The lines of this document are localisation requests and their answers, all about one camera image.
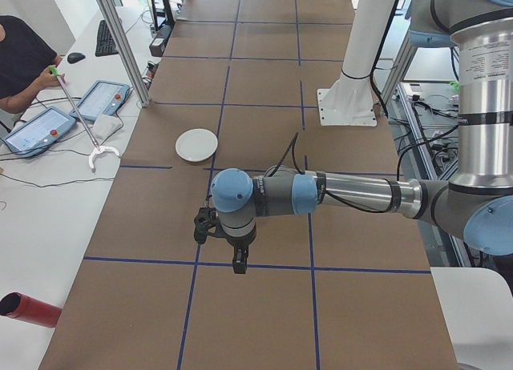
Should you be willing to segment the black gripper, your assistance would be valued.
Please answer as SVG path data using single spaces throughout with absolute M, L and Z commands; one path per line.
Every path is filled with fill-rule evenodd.
M 255 240 L 254 235 L 233 237 L 228 235 L 226 240 L 233 247 L 232 269 L 235 274 L 245 274 L 247 271 L 247 260 L 249 246 Z

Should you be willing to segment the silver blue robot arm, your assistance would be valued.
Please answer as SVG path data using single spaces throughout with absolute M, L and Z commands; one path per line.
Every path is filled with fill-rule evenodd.
M 251 177 L 231 168 L 212 181 L 212 207 L 194 237 L 233 247 L 243 274 L 258 217 L 303 215 L 325 205 L 398 212 L 431 223 L 489 255 L 512 252 L 512 0 L 413 0 L 411 35 L 421 46 L 459 50 L 458 169 L 447 181 L 405 182 L 288 169 Z

